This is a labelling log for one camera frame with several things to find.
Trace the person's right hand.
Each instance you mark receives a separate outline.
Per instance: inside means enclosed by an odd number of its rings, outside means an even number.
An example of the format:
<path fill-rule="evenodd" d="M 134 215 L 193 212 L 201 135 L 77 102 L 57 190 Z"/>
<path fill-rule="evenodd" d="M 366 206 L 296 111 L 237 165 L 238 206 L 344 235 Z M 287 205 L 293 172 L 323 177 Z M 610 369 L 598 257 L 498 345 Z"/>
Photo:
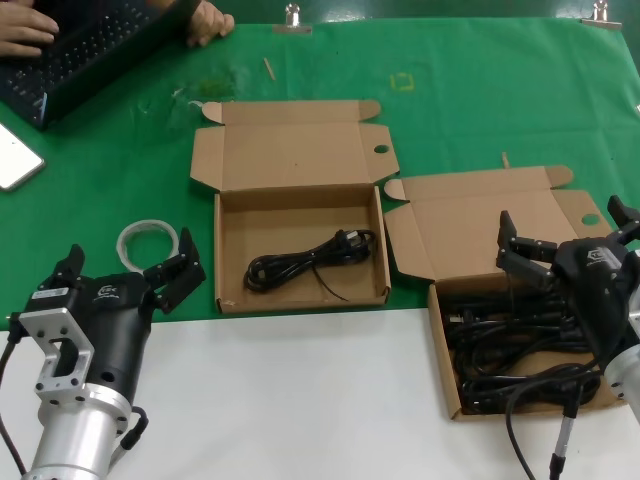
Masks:
<path fill-rule="evenodd" d="M 1 57 L 37 58 L 59 33 L 55 20 L 30 1 L 1 2 Z"/>

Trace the person's left hand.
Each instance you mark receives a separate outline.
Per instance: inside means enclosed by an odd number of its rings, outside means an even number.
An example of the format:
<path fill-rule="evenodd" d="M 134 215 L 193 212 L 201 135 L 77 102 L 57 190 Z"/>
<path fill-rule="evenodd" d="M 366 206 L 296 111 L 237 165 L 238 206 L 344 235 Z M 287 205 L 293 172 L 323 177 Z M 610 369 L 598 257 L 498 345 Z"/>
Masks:
<path fill-rule="evenodd" d="M 187 29 L 189 47 L 206 46 L 218 37 L 226 37 L 235 27 L 234 17 L 222 13 L 209 1 L 201 1 L 192 15 Z"/>

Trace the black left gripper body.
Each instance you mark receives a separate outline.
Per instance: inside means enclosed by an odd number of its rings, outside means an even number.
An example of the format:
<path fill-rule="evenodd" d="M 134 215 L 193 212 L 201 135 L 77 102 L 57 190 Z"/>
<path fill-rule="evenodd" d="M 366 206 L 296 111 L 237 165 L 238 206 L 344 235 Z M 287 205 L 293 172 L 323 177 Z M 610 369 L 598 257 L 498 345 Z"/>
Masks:
<path fill-rule="evenodd" d="M 151 332 L 150 287 L 131 272 L 83 277 L 80 286 L 72 315 L 94 349 L 86 381 L 132 401 Z"/>

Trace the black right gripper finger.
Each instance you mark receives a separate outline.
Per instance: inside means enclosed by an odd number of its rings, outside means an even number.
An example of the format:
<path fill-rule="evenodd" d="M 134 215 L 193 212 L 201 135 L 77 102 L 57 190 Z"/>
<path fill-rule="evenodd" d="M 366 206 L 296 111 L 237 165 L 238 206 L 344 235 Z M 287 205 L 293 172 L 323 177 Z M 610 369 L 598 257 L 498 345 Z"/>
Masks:
<path fill-rule="evenodd" d="M 552 264 L 558 245 L 518 235 L 509 212 L 500 214 L 496 266 L 528 284 L 553 284 L 555 275 L 542 263 Z"/>
<path fill-rule="evenodd" d="M 624 246 L 640 239 L 640 213 L 637 209 L 626 206 L 617 195 L 612 195 L 607 203 L 607 210 L 617 226 L 607 236 L 608 239 Z"/>

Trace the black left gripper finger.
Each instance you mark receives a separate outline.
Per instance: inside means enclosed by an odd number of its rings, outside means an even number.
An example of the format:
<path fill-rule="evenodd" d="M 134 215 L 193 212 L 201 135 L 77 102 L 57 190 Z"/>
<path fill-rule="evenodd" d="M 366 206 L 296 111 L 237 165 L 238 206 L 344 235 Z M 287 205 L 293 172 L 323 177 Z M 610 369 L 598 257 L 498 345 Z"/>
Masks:
<path fill-rule="evenodd" d="M 69 254 L 56 263 L 52 274 L 41 283 L 39 289 L 74 288 L 81 279 L 84 262 L 83 249 L 73 244 Z"/>
<path fill-rule="evenodd" d="M 200 254 L 188 228 L 181 230 L 177 253 L 145 270 L 143 277 L 148 290 L 142 308 L 161 310 L 164 314 L 171 313 L 206 280 Z"/>

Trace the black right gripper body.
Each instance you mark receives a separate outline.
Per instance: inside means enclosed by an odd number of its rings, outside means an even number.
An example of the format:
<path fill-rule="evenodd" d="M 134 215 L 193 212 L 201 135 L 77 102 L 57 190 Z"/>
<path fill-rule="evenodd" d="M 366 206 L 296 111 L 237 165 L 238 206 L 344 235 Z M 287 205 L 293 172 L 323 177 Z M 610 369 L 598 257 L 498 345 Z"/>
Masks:
<path fill-rule="evenodd" d="M 604 238 L 562 243 L 551 270 L 597 361 L 610 361 L 627 343 L 633 275 L 622 270 L 625 247 Z"/>

